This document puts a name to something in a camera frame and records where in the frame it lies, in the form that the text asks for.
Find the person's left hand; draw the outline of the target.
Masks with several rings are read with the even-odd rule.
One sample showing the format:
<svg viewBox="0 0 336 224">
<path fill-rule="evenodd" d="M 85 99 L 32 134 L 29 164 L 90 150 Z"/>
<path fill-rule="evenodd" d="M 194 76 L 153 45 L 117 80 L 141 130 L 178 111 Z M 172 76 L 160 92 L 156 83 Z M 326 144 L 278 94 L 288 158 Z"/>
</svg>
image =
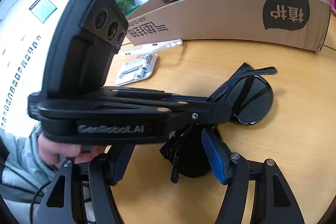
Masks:
<svg viewBox="0 0 336 224">
<path fill-rule="evenodd" d="M 91 161 L 95 156 L 105 152 L 106 146 L 94 145 L 89 152 L 83 152 L 79 144 L 58 143 L 47 139 L 44 134 L 38 137 L 40 158 L 48 165 L 60 167 L 60 155 L 74 158 L 75 164 Z"/>
</svg>

